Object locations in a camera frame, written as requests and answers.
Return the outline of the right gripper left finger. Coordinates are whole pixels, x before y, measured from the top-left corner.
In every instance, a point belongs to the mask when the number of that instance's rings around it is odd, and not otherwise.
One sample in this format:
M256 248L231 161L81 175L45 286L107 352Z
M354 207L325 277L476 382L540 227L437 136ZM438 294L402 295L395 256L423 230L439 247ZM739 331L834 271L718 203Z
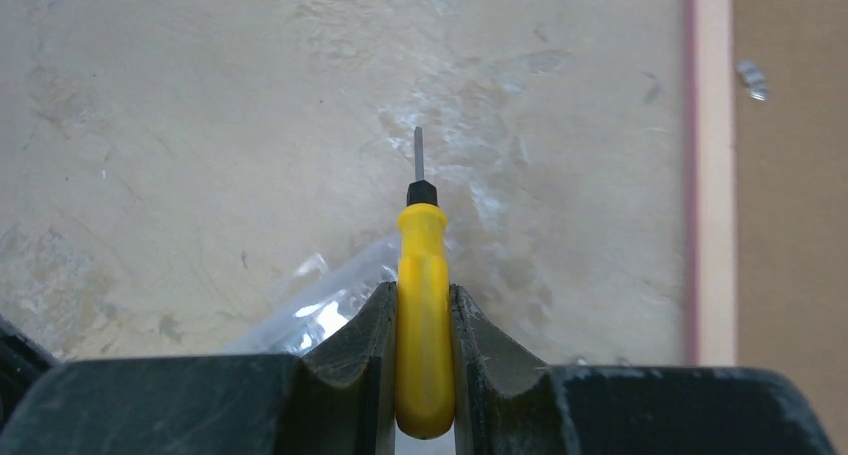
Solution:
M300 358L293 454L395 452L397 284L384 282L335 334Z

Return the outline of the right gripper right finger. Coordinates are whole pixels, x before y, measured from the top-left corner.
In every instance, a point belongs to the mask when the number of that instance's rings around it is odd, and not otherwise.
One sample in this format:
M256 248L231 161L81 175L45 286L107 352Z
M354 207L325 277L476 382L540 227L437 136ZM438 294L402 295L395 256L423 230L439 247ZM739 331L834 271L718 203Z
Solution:
M458 454L562 454L562 417L549 365L450 287Z

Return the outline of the yellow handled screwdriver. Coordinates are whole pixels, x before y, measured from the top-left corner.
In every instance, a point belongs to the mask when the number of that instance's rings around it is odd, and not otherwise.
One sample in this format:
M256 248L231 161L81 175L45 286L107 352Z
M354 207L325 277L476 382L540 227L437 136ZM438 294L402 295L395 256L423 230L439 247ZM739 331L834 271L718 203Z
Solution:
M455 386L449 310L448 225L438 190L425 177L423 129L413 132L414 180L398 217L395 407L399 428L417 439L453 424Z

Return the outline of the pink picture frame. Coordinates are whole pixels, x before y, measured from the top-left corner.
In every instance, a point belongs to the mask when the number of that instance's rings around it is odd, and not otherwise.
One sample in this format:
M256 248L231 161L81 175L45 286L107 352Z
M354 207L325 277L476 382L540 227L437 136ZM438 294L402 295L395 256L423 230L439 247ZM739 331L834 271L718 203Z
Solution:
M687 360L782 373L845 453L847 0L684 7Z

